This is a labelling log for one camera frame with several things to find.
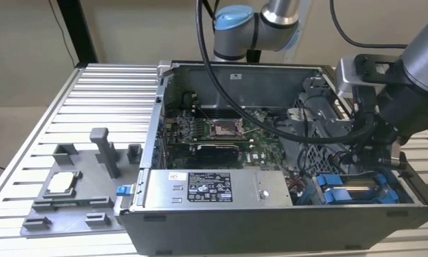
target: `power supply label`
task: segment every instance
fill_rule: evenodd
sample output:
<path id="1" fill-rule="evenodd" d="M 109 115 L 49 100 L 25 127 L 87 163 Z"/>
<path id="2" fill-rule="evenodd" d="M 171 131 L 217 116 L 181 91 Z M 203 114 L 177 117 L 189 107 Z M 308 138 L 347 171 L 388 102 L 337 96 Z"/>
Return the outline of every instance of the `power supply label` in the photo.
<path id="1" fill-rule="evenodd" d="M 233 202 L 229 173 L 188 173 L 191 202 Z"/>

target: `silver metal panel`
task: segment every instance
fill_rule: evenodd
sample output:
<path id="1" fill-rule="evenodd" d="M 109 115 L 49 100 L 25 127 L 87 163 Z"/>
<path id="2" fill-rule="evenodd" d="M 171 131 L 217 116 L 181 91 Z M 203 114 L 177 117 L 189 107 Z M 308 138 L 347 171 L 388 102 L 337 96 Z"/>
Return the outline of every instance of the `silver metal panel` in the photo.
<path id="1" fill-rule="evenodd" d="M 169 179 L 169 173 L 179 173 L 179 176 L 185 174 L 183 176 L 185 180 Z M 188 173 L 228 173 L 232 202 L 189 202 L 187 188 Z M 147 187 L 145 206 L 147 208 L 171 208 L 173 210 L 203 207 L 237 209 L 244 207 L 292 206 L 292 200 L 288 195 L 281 171 L 152 170 Z"/>
<path id="2" fill-rule="evenodd" d="M 0 178 L 0 257 L 9 255 L 28 256 L 31 254 L 33 256 L 139 256 L 125 233 L 37 239 L 19 237 L 21 219 L 29 212 L 32 205 L 31 199 L 37 196 L 43 177 L 52 166 L 49 159 L 44 159 L 45 161 L 41 162 L 41 164 L 32 164 L 32 162 L 36 161 L 33 158 L 51 155 L 56 147 L 55 143 L 39 144 L 39 139 L 47 133 L 87 133 L 89 131 L 89 126 L 93 127 L 100 124 L 109 127 L 111 132 L 145 135 L 145 131 L 143 131 L 143 128 L 147 126 L 145 122 L 100 121 L 96 123 L 80 123 L 79 121 L 75 121 L 72 123 L 52 123 L 52 120 L 61 110 L 64 114 L 83 115 L 91 114 L 93 110 L 101 110 L 105 111 L 107 114 L 128 115 L 137 114 L 136 112 L 128 112 L 128 110 L 133 108 L 152 108 L 153 99 L 147 99 L 145 97 L 143 98 L 145 100 L 132 99 L 131 97 L 69 97 L 69 92 L 72 90 L 123 92 L 141 90 L 144 87 L 149 86 L 156 87 L 156 76 L 152 78 L 141 77 L 140 80 L 127 80 L 128 77 L 123 77 L 123 80 L 115 83 L 101 80 L 101 78 L 108 78 L 107 73 L 115 72 L 117 72 L 116 74 L 143 72 L 145 74 L 153 73 L 156 75 L 156 66 L 95 64 L 89 65 L 85 70 L 89 73 L 97 72 L 103 74 L 99 74 L 96 82 L 87 82 L 85 80 L 76 82 L 77 78 L 83 77 L 84 70 L 81 69 L 73 72 L 63 90 L 56 96 L 55 102 L 49 106 L 40 122 L 36 124 L 35 130 L 25 140 L 24 145 Z M 109 112 L 107 111 L 109 107 L 111 109 L 115 109 L 116 107 L 131 107 L 131 109 L 116 109 L 113 112 Z M 124 149 L 129 143 L 132 142 L 117 142 L 115 146 L 117 149 Z M 96 149 L 95 144 L 92 143 L 76 143 L 75 146 L 77 149 Z M 403 150 L 405 151 L 408 158 L 411 158 L 413 169 L 419 172 L 428 184 L 428 131 L 417 134 L 416 138 L 412 138 L 409 143 L 403 147 Z M 419 229 L 395 232 L 367 251 L 249 254 L 248 256 L 427 257 L 428 222 Z"/>

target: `motherboard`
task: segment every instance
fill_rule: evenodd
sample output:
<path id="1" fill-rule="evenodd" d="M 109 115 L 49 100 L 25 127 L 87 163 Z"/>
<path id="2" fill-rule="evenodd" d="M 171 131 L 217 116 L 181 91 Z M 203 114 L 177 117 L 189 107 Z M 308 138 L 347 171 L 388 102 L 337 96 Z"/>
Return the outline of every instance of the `motherboard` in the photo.
<path id="1" fill-rule="evenodd" d="M 184 110 L 165 119 L 165 133 L 168 169 L 288 170 L 279 138 L 240 117 Z"/>

